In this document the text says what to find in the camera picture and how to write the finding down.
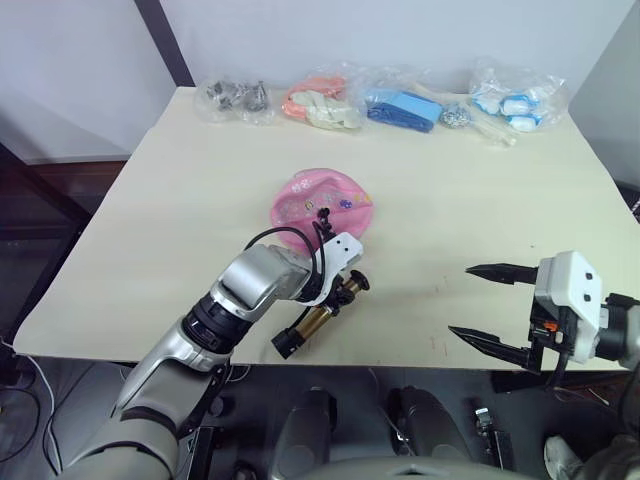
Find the floor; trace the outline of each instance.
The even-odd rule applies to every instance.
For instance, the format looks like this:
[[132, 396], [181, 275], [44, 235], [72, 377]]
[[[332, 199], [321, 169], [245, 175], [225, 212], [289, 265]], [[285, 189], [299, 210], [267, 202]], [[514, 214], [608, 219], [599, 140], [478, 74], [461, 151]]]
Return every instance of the floor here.
[[[87, 209], [95, 210], [105, 191], [84, 191], [76, 199]], [[44, 214], [41, 207], [29, 203], [33, 199], [21, 198], [15, 203], [15, 196], [2, 199], [0, 195], [0, 200], [13, 201], [14, 207], [18, 205], [31, 218]], [[15, 214], [18, 207], [9, 209], [7, 205], [10, 203], [0, 205], [0, 212]], [[51, 248], [52, 242], [46, 240], [0, 242], [0, 334], [20, 308]], [[21, 362], [25, 362], [25, 369], [31, 368], [25, 360]], [[57, 399], [63, 398], [79, 375], [92, 365], [67, 359], [40, 362]], [[127, 367], [96, 363], [71, 392], [55, 421], [63, 463], [70, 461], [107, 417], [127, 374]], [[517, 470], [533, 478], [547, 478], [542, 460], [546, 436], [562, 434], [579, 455], [587, 458], [606, 446], [618, 431], [613, 412], [593, 403], [563, 403], [542, 390], [495, 394], [490, 372], [485, 371], [262, 366], [254, 367], [242, 381], [225, 387], [222, 395], [234, 404], [228, 415], [204, 419], [204, 425], [224, 427], [212, 458], [210, 478], [230, 478], [230, 469], [238, 459], [252, 464], [259, 478], [266, 478], [273, 446], [289, 410], [313, 386], [325, 388], [338, 401], [332, 460], [391, 455], [390, 430], [379, 405], [389, 389], [406, 385], [426, 389], [440, 399], [463, 433], [473, 459], [483, 463], [489, 459], [474, 430], [472, 406], [488, 407], [497, 426], [511, 434]], [[21, 454], [0, 463], [2, 479], [53, 478], [41, 450], [49, 402], [40, 379], [30, 390], [42, 406], [39, 429]], [[0, 458], [22, 444], [35, 423], [34, 405], [25, 398], [0, 387]], [[189, 471], [188, 440], [181, 443], [178, 478], [186, 478]]]

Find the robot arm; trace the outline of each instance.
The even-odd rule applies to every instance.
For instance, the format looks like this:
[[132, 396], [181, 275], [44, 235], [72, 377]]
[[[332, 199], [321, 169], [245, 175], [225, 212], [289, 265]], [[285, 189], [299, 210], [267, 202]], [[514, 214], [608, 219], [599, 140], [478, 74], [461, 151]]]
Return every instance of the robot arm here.
[[545, 348], [559, 353], [548, 386], [560, 381], [568, 361], [594, 356], [633, 369], [640, 361], [640, 301], [610, 294], [601, 305], [602, 279], [578, 252], [543, 259], [538, 267], [506, 263], [477, 265], [468, 273], [486, 280], [535, 285], [529, 317], [529, 347], [513, 347], [479, 330], [449, 327], [482, 353], [540, 373]]
[[247, 248], [131, 371], [110, 418], [61, 478], [173, 478], [181, 426], [251, 326], [276, 300], [326, 310], [333, 292], [349, 285], [340, 271], [361, 255], [348, 233], [327, 240], [316, 261], [274, 245]]

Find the black cable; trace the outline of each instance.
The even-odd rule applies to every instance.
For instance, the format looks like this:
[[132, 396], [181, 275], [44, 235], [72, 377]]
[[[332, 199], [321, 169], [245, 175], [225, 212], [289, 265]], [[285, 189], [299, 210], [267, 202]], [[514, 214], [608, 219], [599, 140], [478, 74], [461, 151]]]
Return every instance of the black cable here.
[[[69, 398], [69, 395], [71, 395], [71, 392], [73, 392], [75, 390], [75, 388], [78, 386], [78, 384], [80, 383], [80, 381], [85, 377], [85, 375], [87, 375], [87, 373], [89, 373], [89, 370], [91, 370], [96, 364], [92, 363], [91, 365], [89, 365], [79, 376], [78, 378], [76, 378], [76, 380], [73, 382], [73, 384], [71, 385], [71, 387], [69, 388], [69, 390], [67, 390], [67, 393], [65, 393], [64, 397], [62, 397], [62, 400], [60, 402], [58, 402], [58, 405], [56, 405], [55, 410], [53, 411], [53, 413], [49, 416], [49, 418], [47, 419], [47, 422], [44, 425], [44, 431], [42, 434], [42, 454], [44, 455], [45, 460], [47, 461], [47, 463], [49, 464], [49, 467], [51, 468], [51, 470], [53, 471], [54, 475], [58, 476], [60, 475], [60, 473], [62, 472], [58, 472], [58, 469], [55, 468], [55, 466], [53, 465], [53, 462], [51, 461], [51, 456], [49, 455], [49, 451], [47, 449], [47, 428], [49, 428], [49, 424], [51, 424], [51, 436], [53, 437], [53, 441], [56, 444], [56, 451], [58, 452], [58, 454], [60, 453], [60, 447], [58, 445], [58, 439], [53, 431], [53, 421], [55, 419], [55, 415], [58, 412], [58, 410], [60, 409], [60, 407], [62, 407], [62, 405], [64, 405], [64, 402], [67, 400], [67, 398]], [[62, 465], [62, 458], [59, 458], [59, 465]]]
[[311, 310], [311, 307], [305, 308], [302, 311], [302, 313], [300, 315], [298, 315], [298, 318], [295, 319], [295, 321], [289, 326], [289, 328], [287, 330], [290, 330], [292, 328], [296, 328], [298, 325], [300, 325], [300, 322], [304, 319], [304, 317], [307, 316], [307, 313], [309, 313], [309, 310]]
[[302, 239], [302, 241], [304, 242], [305, 246], [307, 247], [307, 250], [309, 251], [309, 255], [311, 255], [312, 277], [313, 277], [313, 275], [316, 275], [318, 273], [318, 264], [316, 262], [316, 256], [314, 255], [314, 252], [313, 252], [313, 245], [311, 245], [311, 242], [309, 241], [309, 238], [302, 231], [298, 230], [297, 228], [293, 228], [293, 227], [275, 227], [275, 228], [270, 228], [269, 230], [265, 230], [264, 232], [259, 233], [258, 235], [253, 237], [251, 240], [249, 240], [249, 243], [247, 243], [247, 246], [244, 247], [244, 249], [248, 250], [249, 248], [253, 247], [255, 245], [255, 243], [258, 240], [260, 240], [261, 238], [264, 238], [267, 235], [271, 235], [271, 234], [278, 233], [278, 232], [290, 232], [290, 233], [293, 233], [293, 234], [297, 235], [298, 237], [300, 237]]
[[560, 383], [562, 377], [564, 376], [564, 372], [567, 369], [567, 364], [569, 363], [569, 352], [560, 352], [560, 356], [558, 357], [558, 363], [556, 364], [556, 369], [547, 379], [547, 383], [544, 388], [552, 389]]
[[322, 277], [320, 279], [322, 285], [324, 285], [324, 278], [326, 274], [326, 261], [324, 257], [324, 241], [322, 239], [322, 228], [318, 222], [312, 222], [313, 229], [316, 231], [316, 235], [318, 237], [318, 243], [320, 244], [320, 266], [322, 267]]
[[[324, 278], [327, 265], [324, 253], [324, 242], [322, 240], [322, 229], [320, 228], [320, 225], [318, 225], [318, 222], [312, 222], [312, 225], [313, 229], [316, 231], [316, 235], [318, 236], [318, 242], [320, 243], [320, 267], [322, 268], [322, 272], [320, 273], [320, 284], [324, 286]], [[300, 325], [300, 322], [304, 320], [304, 317], [307, 316], [310, 310], [311, 307], [305, 308], [298, 316], [298, 318], [296, 318], [295, 321], [289, 326], [289, 329], [296, 328], [298, 325]]]
[[41, 410], [41, 407], [40, 407], [40, 400], [38, 400], [38, 397], [36, 397], [36, 395], [33, 392], [31, 392], [29, 390], [25, 390], [24, 388], [2, 387], [2, 388], [0, 388], [0, 392], [20, 392], [20, 393], [24, 393], [25, 395], [29, 396], [31, 398], [31, 400], [33, 400], [34, 404], [36, 405], [36, 421], [35, 421], [35, 425], [33, 426], [33, 430], [29, 434], [29, 437], [27, 438], [26, 442], [24, 442], [24, 444], [22, 444], [19, 449], [17, 449], [15, 452], [7, 455], [4, 458], [0, 458], [0, 463], [4, 463], [4, 462], [6, 462], [8, 460], [11, 460], [16, 455], [19, 455], [21, 452], [23, 452], [24, 449], [27, 448], [27, 446], [29, 446], [29, 444], [31, 443], [33, 438], [36, 436], [36, 433], [38, 432], [38, 427], [40, 426], [40, 410]]

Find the cable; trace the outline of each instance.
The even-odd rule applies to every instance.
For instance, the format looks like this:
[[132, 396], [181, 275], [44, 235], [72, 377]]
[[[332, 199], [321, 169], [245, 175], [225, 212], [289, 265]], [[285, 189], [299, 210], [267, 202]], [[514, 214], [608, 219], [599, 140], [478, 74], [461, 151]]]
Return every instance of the cable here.
[[298, 325], [300, 325], [300, 322], [304, 320], [304, 317], [307, 316], [307, 313], [309, 313], [309, 310], [311, 310], [311, 307], [306, 307], [302, 311], [302, 313], [298, 315], [298, 318], [296, 318], [295, 321], [291, 325], [289, 325], [288, 330], [291, 330], [292, 328], [296, 328]]
[[33, 400], [33, 402], [34, 402], [34, 404], [36, 406], [36, 422], [35, 422], [35, 425], [33, 426], [33, 430], [29, 434], [29, 437], [27, 438], [27, 440], [24, 442], [24, 444], [22, 444], [22, 446], [19, 449], [17, 449], [15, 452], [7, 455], [4, 458], [0, 458], [0, 463], [4, 463], [4, 462], [6, 462], [8, 460], [11, 460], [13, 457], [17, 456], [21, 452], [23, 452], [24, 449], [27, 448], [27, 446], [29, 446], [29, 444], [31, 443], [33, 438], [36, 436], [36, 433], [38, 433], [38, 427], [40, 426], [40, 410], [41, 410], [41, 406], [40, 406], [40, 400], [38, 400], [38, 397], [36, 397], [36, 395], [33, 392], [30, 392], [29, 390], [25, 390], [24, 388], [2, 387], [2, 388], [0, 388], [0, 392], [20, 392], [20, 393], [24, 393], [25, 395], [28, 395], [31, 398], [31, 400]]
[[[598, 400], [594, 400], [593, 398], [587, 397], [585, 395], [582, 395], [579, 392], [576, 392], [574, 390], [570, 390], [568, 388], [553, 387], [552, 391], [553, 391], [553, 396], [556, 398], [556, 400], [558, 400], [559, 402], [562, 402], [562, 403], [584, 402], [584, 403], [589, 403], [589, 404], [592, 404], [592, 405], [595, 405], [595, 406], [598, 406], [598, 407], [603, 407], [603, 408], [606, 408], [608, 410], [611, 408], [610, 405], [605, 403], [606, 400], [604, 398], [602, 398], [597, 393], [591, 391], [591, 389], [589, 389], [589, 391]], [[574, 397], [576, 400], [568, 400], [566, 398], [562, 398], [562, 396], [558, 395], [558, 394], [564, 394], [564, 395], [567, 395], [567, 396], [571, 396], [571, 397]]]
[[224, 364], [224, 368], [225, 368], [224, 373], [220, 377], [220, 383], [218, 383], [218, 388], [216, 389], [216, 394], [215, 394], [216, 397], [220, 394], [224, 386], [229, 381], [229, 377], [231, 376], [232, 368], [231, 368], [230, 360], [226, 361], [226, 363]]
[[[6, 343], [3, 338], [0, 338], [0, 343], [2, 343], [2, 345], [4, 345], [5, 347], [9, 347], [17, 355], [22, 355], [22, 354], [18, 354], [16, 352], [15, 348], [13, 348], [13, 345], [11, 345], [9, 343]], [[44, 383], [45, 387], [47, 388], [47, 391], [49, 392], [49, 398], [51, 400], [51, 415], [53, 415], [53, 413], [56, 410], [56, 398], [53, 395], [53, 390], [51, 389], [51, 385], [49, 384], [49, 380], [47, 380], [47, 377], [45, 376], [44, 372], [42, 371], [42, 368], [40, 368], [40, 365], [38, 364], [38, 362], [36, 362], [30, 355], [22, 355], [22, 356], [25, 357], [27, 360], [29, 360], [33, 364], [33, 366], [36, 367], [36, 370], [40, 374], [40, 377], [42, 378], [42, 382]], [[51, 426], [50, 425], [45, 427], [45, 433], [47, 433], [49, 435], [49, 438], [51, 439], [51, 443], [53, 444], [53, 450], [54, 450], [54, 453], [56, 454], [56, 460], [58, 462], [58, 467], [60, 469], [62, 469], [62, 459], [60, 458], [60, 450], [58, 448], [58, 442], [57, 442], [56, 438], [54, 437], [53, 433], [51, 432]]]
[[[51, 415], [47, 419], [47, 423], [45, 425], [45, 428], [49, 428], [50, 429], [51, 434], [53, 435], [54, 445], [56, 445], [56, 446], [58, 446], [58, 440], [57, 440], [55, 434], [53, 433], [53, 421], [55, 420], [55, 415], [56, 415], [56, 413], [58, 413], [58, 411], [60, 410], [62, 405], [64, 405], [64, 402], [67, 401], [67, 398], [69, 398], [69, 395], [71, 395], [71, 392], [73, 392], [75, 390], [75, 388], [78, 386], [78, 384], [82, 381], [82, 379], [87, 375], [87, 373], [89, 373], [89, 371], [95, 365], [96, 365], [95, 363], [92, 363], [87, 368], [85, 368], [84, 371], [80, 375], [78, 375], [78, 378], [75, 379], [75, 381], [73, 382], [71, 387], [69, 387], [69, 390], [67, 390], [67, 393], [65, 393], [64, 396], [62, 397], [62, 400], [60, 400], [60, 403], [58, 403], [58, 406], [56, 407], [56, 409], [51, 413]], [[45, 442], [45, 436], [44, 435], [42, 436], [42, 453], [43, 453], [44, 458], [46, 459], [47, 463], [49, 464], [49, 467], [51, 467], [51, 470], [53, 470], [54, 474], [56, 476], [60, 475], [60, 473], [62, 473], [62, 470], [64, 469], [62, 467], [62, 460], [60, 461], [61, 470], [57, 470], [53, 466], [53, 462], [51, 461], [51, 457], [49, 455], [49, 451], [47, 450], [47, 444]]]
[[184, 467], [187, 466], [187, 463], [189, 462], [189, 460], [193, 458], [193, 452], [187, 452], [187, 457], [184, 459], [184, 461], [182, 462], [182, 465], [180, 466], [180, 468], [178, 469], [178, 471], [176, 472], [176, 474], [174, 475], [174, 479], [178, 478], [180, 476], [180, 474], [182, 473], [182, 471], [184, 470]]
[[380, 395], [380, 382], [378, 381], [378, 376], [376, 375], [376, 373], [373, 371], [373, 369], [371, 367], [369, 367], [367, 370], [369, 370], [369, 373], [371, 374], [371, 376], [373, 376], [374, 382], [376, 382], [376, 407], [378, 408], [380, 413], [382, 413], [382, 416], [387, 421], [389, 426], [396, 432], [398, 440], [400, 440], [402, 443], [404, 443], [405, 447], [407, 447], [407, 451], [409, 452], [409, 455], [415, 457], [416, 453], [411, 448], [411, 445], [409, 445], [409, 440], [407, 439], [405, 434], [402, 433], [402, 431], [396, 426], [395, 423], [393, 423], [393, 420], [391, 420], [389, 418], [389, 415], [387, 415], [387, 412], [384, 410], [384, 408], [382, 408], [378, 404], [378, 396]]
[[238, 383], [244, 380], [245, 378], [247, 378], [247, 375], [249, 375], [249, 372], [251, 371], [251, 365], [244, 365], [244, 367], [246, 368], [244, 373], [242, 373], [238, 378], [233, 378], [233, 371], [235, 367], [236, 365], [231, 365], [231, 372], [229, 373], [229, 378], [227, 379], [227, 383]]
[[562, 380], [562, 376], [564, 375], [565, 370], [567, 369], [567, 364], [569, 363], [569, 352], [560, 352], [560, 356], [558, 357], [558, 363], [556, 364], [556, 369], [547, 379], [547, 383], [545, 384], [545, 390], [553, 389], [560, 383]]
[[[324, 253], [324, 243], [322, 241], [322, 230], [320, 228], [320, 225], [318, 225], [317, 222], [313, 222], [312, 225], [313, 225], [313, 229], [316, 231], [316, 235], [318, 236], [318, 242], [320, 243], [320, 266], [322, 267], [322, 272], [320, 273], [321, 275], [320, 284], [324, 286], [324, 279], [325, 279], [325, 272], [326, 272], [327, 265], [326, 265], [326, 259], [325, 259], [325, 253]], [[298, 315], [298, 318], [296, 318], [294, 322], [289, 326], [288, 329], [290, 330], [300, 325], [300, 322], [304, 320], [304, 317], [307, 316], [310, 310], [311, 310], [311, 307], [305, 308], [302, 311], [302, 313]]]
[[272, 235], [272, 234], [278, 233], [278, 232], [294, 233], [294, 234], [296, 234], [298, 237], [300, 237], [302, 239], [302, 241], [304, 242], [305, 246], [307, 247], [307, 250], [309, 251], [309, 255], [311, 255], [311, 271], [313, 272], [314, 275], [317, 274], [317, 272], [318, 272], [318, 264], [316, 262], [316, 256], [314, 255], [313, 245], [311, 245], [311, 242], [309, 241], [309, 238], [302, 231], [298, 230], [297, 228], [293, 228], [293, 227], [275, 227], [275, 228], [270, 228], [269, 230], [265, 230], [264, 232], [259, 233], [258, 235], [253, 237], [251, 240], [249, 240], [249, 243], [247, 243], [247, 246], [244, 247], [244, 249], [248, 250], [249, 248], [253, 247], [256, 244], [256, 242], [258, 240], [260, 240], [261, 238], [264, 238], [267, 235]]
[[316, 235], [318, 237], [318, 243], [320, 244], [320, 266], [322, 267], [322, 277], [321, 277], [321, 282], [322, 285], [324, 285], [324, 279], [325, 279], [325, 275], [326, 275], [326, 262], [325, 262], [325, 257], [324, 257], [324, 240], [322, 239], [322, 229], [320, 228], [320, 225], [318, 225], [318, 222], [312, 222], [311, 223], [313, 225], [313, 229], [316, 231]]

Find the plastic bag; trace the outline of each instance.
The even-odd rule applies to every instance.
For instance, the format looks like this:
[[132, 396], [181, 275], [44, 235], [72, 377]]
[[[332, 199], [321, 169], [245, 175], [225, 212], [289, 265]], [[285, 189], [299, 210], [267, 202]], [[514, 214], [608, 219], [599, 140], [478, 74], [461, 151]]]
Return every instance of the plastic bag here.
[[362, 113], [347, 100], [347, 83], [340, 74], [310, 76], [285, 94], [285, 115], [326, 130], [353, 130], [362, 126]]
[[504, 147], [512, 147], [516, 144], [516, 132], [502, 120], [487, 115], [476, 108], [469, 95], [434, 90], [423, 82], [424, 80], [415, 82], [411, 86], [411, 91], [442, 105], [439, 120], [445, 127], [452, 129], [472, 128], [491, 143]]
[[557, 123], [569, 105], [564, 79], [491, 58], [476, 62], [469, 93], [477, 108], [503, 119], [519, 132]]
[[196, 89], [193, 106], [205, 122], [241, 119], [254, 125], [266, 125], [275, 116], [272, 97], [273, 93], [262, 81], [209, 78]]
[[412, 86], [424, 75], [406, 66], [361, 68], [354, 81], [356, 102], [364, 104], [370, 120], [429, 132], [442, 106], [413, 91]]
[[[351, 177], [330, 168], [312, 168], [296, 173], [276, 195], [271, 222], [274, 227], [301, 230], [316, 249], [320, 245], [313, 223], [323, 208], [331, 211], [329, 222], [335, 233], [349, 232], [356, 238], [365, 232], [373, 216], [369, 194]], [[282, 232], [280, 238], [285, 245], [306, 251], [297, 235]]]

